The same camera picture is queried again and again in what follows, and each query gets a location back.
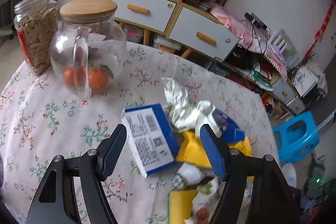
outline wooden lid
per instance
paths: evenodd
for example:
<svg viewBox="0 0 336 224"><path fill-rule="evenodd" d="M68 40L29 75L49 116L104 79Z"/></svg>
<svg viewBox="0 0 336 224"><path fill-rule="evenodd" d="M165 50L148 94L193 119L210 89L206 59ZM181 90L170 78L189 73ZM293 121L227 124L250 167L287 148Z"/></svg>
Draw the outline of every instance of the wooden lid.
<svg viewBox="0 0 336 224"><path fill-rule="evenodd" d="M60 14L69 19L98 19L111 15L117 9L112 0L75 0L60 9Z"/></svg>

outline drawer handle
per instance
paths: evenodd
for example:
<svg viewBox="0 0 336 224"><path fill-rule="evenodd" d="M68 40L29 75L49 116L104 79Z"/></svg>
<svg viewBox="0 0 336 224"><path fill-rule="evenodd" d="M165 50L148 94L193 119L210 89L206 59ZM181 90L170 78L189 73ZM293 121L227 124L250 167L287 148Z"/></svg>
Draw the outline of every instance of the drawer handle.
<svg viewBox="0 0 336 224"><path fill-rule="evenodd" d="M209 44L211 44L211 45L213 45L213 46L216 45L216 40L213 40L212 38L206 36L205 34L202 34L201 32L196 32L196 36L197 36L199 39L201 39L201 40L203 40L204 42L206 42L206 43L209 43Z"/></svg>
<svg viewBox="0 0 336 224"><path fill-rule="evenodd" d="M132 5L132 4L128 4L128 5L127 5L127 9L128 9L128 10L131 10L131 11L133 11L133 12L140 13L140 14L148 14L148 13L149 13L149 10L148 10L148 9L141 8L141 7L139 7L139 6L135 6L135 5Z"/></svg>

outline table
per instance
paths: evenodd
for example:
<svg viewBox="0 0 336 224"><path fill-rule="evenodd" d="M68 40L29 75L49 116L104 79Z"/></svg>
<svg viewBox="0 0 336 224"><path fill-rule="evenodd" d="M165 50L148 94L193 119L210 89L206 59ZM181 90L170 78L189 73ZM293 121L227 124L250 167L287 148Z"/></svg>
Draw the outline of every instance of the table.
<svg viewBox="0 0 336 224"><path fill-rule="evenodd" d="M50 161L55 155L80 156L96 148L121 122L124 108L166 104L161 77L173 77L196 102L208 99L245 131L256 157L271 154L278 161L272 128L259 95L174 54L127 43L127 60L118 84L81 100L70 93L50 68L40 77L24 62L0 97L0 153L5 205L25 223L28 210ZM168 194L178 166L143 178L124 146L112 176L103 186L119 223L168 223ZM75 178L83 223L89 219L79 178Z"/></svg>

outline jar of dried food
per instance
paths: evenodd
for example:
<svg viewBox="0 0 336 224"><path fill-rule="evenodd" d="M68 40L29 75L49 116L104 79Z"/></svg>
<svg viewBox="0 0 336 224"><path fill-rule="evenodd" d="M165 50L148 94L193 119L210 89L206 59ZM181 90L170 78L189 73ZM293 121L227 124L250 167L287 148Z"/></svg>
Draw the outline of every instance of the jar of dried food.
<svg viewBox="0 0 336 224"><path fill-rule="evenodd" d="M57 2L23 0L14 6L14 25L26 62L37 75L50 67L49 48L57 31Z"/></svg>
<svg viewBox="0 0 336 224"><path fill-rule="evenodd" d="M116 82L126 56L126 37L114 22L111 0L75 0L63 5L62 27L50 47L53 70L80 97Z"/></svg>

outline blue plastic chair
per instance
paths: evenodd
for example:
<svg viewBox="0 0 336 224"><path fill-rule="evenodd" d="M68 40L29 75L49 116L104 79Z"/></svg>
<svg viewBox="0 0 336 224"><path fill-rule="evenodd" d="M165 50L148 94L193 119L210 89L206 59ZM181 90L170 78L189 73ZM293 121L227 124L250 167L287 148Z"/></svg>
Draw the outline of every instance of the blue plastic chair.
<svg viewBox="0 0 336 224"><path fill-rule="evenodd" d="M280 162L295 163L305 157L320 142L310 111L273 128Z"/></svg>

